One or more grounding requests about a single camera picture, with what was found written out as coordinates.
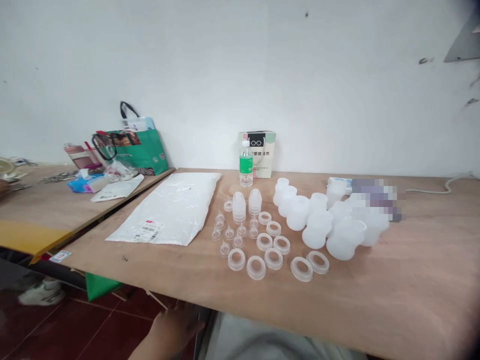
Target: power cord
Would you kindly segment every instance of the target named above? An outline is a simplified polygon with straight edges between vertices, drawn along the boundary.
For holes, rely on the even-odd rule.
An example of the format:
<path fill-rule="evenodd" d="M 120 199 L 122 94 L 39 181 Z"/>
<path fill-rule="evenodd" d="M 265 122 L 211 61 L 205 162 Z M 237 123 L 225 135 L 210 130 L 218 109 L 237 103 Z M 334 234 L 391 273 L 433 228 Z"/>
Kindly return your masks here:
<path fill-rule="evenodd" d="M 472 171 L 469 171 L 468 173 L 466 174 L 463 174 L 463 175 L 460 175 L 460 176 L 456 176 L 456 177 L 452 177 L 451 179 L 447 180 L 447 182 L 445 183 L 445 185 L 443 185 L 446 189 L 446 191 L 428 191 L 428 190 L 418 190 L 418 189 L 407 189 L 405 190 L 406 192 L 407 191 L 410 191 L 410 192 L 417 192 L 417 193 L 425 193 L 425 194 L 439 194 L 439 195 L 446 195 L 446 194 L 450 194 L 452 192 L 452 189 L 450 188 L 450 183 L 451 182 L 454 182 L 455 180 L 458 180 L 458 179 L 461 179 L 461 178 L 473 178 L 473 179 L 477 179 L 477 180 L 480 180 L 480 178 L 476 177 L 474 175 L 474 173 Z"/>

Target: wooden table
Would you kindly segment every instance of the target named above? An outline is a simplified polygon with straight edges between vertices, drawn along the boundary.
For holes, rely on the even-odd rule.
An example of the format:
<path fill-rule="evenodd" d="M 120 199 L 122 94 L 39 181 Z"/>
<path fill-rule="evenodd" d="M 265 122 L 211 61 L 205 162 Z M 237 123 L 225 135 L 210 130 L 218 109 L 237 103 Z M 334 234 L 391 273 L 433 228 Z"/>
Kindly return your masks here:
<path fill-rule="evenodd" d="M 68 181 L 39 183 L 45 177 L 76 169 L 74 165 L 18 169 L 29 173 L 21 180 L 32 187 L 0 199 L 0 246 L 38 257 L 174 171 L 171 168 L 157 176 L 145 176 L 129 197 L 102 202 L 91 202 L 94 194 L 72 192 Z"/>
<path fill-rule="evenodd" d="M 181 172 L 209 171 L 180 169 Z M 480 295 L 480 183 L 460 179 L 449 195 L 410 192 L 407 219 L 392 223 L 373 248 L 360 247 L 350 261 L 332 258 L 326 275 L 298 281 L 290 271 L 309 249 L 273 205 L 274 185 L 286 177 L 299 195 L 326 192 L 329 175 L 276 172 L 255 179 L 262 210 L 290 239 L 278 271 L 254 281 L 246 268 L 232 271 L 211 233 L 218 209 L 240 187 L 238 171 L 222 173 L 204 229 L 189 246 L 104 241 L 153 190 L 150 189 L 68 246 L 64 265 L 149 289 L 204 307 L 259 320 L 315 339 L 387 359 L 459 359 L 468 345 Z M 442 191 L 445 179 L 387 177 L 399 187 Z M 232 213 L 227 222 L 233 227 Z M 245 255 L 263 256 L 246 238 Z"/>

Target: shoe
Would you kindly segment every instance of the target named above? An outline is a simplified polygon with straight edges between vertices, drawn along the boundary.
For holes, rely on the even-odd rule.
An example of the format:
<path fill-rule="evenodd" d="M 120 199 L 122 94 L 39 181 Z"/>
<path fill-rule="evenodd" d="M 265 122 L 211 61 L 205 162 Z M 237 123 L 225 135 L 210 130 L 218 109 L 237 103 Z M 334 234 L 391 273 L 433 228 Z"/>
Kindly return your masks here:
<path fill-rule="evenodd" d="M 62 290 L 60 281 L 43 280 L 38 285 L 28 289 L 18 297 L 22 305 L 56 305 L 65 297 L 65 291 Z"/>

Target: hand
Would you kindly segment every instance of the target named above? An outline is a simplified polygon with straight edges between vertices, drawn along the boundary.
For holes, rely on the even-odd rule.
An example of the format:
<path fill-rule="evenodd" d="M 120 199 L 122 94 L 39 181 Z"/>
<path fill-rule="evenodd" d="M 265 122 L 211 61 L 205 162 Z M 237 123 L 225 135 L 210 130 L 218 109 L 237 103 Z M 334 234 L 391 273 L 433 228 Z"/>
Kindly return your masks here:
<path fill-rule="evenodd" d="M 150 332 L 133 351 L 129 360 L 170 360 L 179 354 L 205 323 L 194 317 L 192 304 L 179 302 L 175 308 L 159 313 Z"/>
<path fill-rule="evenodd" d="M 198 314 L 194 316 L 192 304 L 180 301 L 175 308 L 155 317 L 148 336 L 155 338 L 166 358 L 170 359 L 179 354 L 204 326 L 203 321 L 198 321 Z"/>

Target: plastic wrapper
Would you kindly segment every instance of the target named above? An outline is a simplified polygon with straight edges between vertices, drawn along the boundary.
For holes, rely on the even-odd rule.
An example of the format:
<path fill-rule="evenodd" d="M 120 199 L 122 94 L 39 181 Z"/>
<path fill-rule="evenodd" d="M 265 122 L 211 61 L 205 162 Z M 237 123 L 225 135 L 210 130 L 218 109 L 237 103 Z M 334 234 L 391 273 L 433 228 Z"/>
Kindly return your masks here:
<path fill-rule="evenodd" d="M 90 199 L 96 203 L 100 201 L 114 200 L 118 198 L 126 198 L 140 185 L 144 176 L 142 174 L 135 176 L 127 181 L 113 182 L 105 186 L 98 194 Z"/>
<path fill-rule="evenodd" d="M 170 175 L 106 240 L 187 246 L 204 226 L 220 176 L 217 172 Z"/>

